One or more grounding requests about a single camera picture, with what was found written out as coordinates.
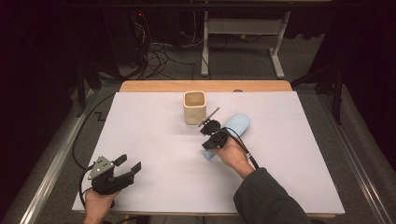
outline human hand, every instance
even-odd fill
[[[244,179],[254,171],[253,167],[248,163],[245,151],[231,137],[228,137],[227,143],[223,148],[215,148],[213,151],[221,158],[224,164],[232,167]]]
[[[85,219],[84,224],[102,224],[114,198],[120,192],[109,195],[101,195],[93,189],[85,192]]]

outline cup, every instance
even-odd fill
[[[199,124],[206,118],[206,97],[203,91],[184,92],[183,105],[187,124]]]

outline sleeve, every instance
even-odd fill
[[[233,196],[236,210],[247,224],[311,223],[303,208],[265,168],[248,175]]]

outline light blue object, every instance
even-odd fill
[[[241,136],[249,125],[250,118],[246,114],[239,113],[233,115],[230,119],[228,119],[223,127],[231,129],[227,129],[227,132],[229,132],[234,137],[238,137],[236,136],[236,134]],[[212,149],[209,149],[205,150],[203,154],[207,160],[210,160],[216,153]]]

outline white paper sheet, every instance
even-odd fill
[[[202,152],[196,125],[183,118],[183,92],[119,92],[90,164],[103,155],[127,154],[115,175],[137,162],[142,170],[116,199],[113,212],[236,213],[233,195],[242,178],[215,156]],[[295,92],[207,92],[207,114],[221,124],[235,113],[250,117],[242,136],[257,163],[306,213],[343,214],[326,164]],[[85,178],[83,188],[91,186]],[[79,197],[73,210],[83,210]]]

